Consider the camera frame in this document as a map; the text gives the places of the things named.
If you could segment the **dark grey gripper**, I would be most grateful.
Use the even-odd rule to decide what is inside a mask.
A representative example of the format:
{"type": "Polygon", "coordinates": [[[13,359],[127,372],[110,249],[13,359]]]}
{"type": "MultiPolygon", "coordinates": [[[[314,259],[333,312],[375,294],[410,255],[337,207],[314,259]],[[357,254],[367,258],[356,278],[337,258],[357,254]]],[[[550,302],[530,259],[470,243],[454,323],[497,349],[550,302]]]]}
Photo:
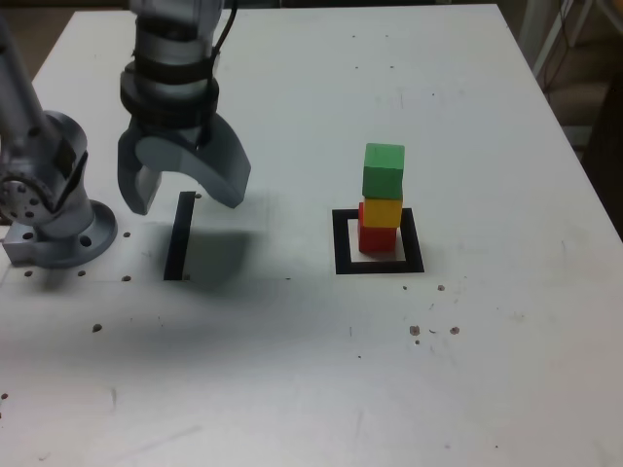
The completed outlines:
{"type": "Polygon", "coordinates": [[[197,181],[219,203],[235,208],[244,199],[251,164],[232,127],[218,114],[207,125],[172,128],[131,119],[118,142],[121,195],[135,214],[147,215],[161,172],[197,181]]]}

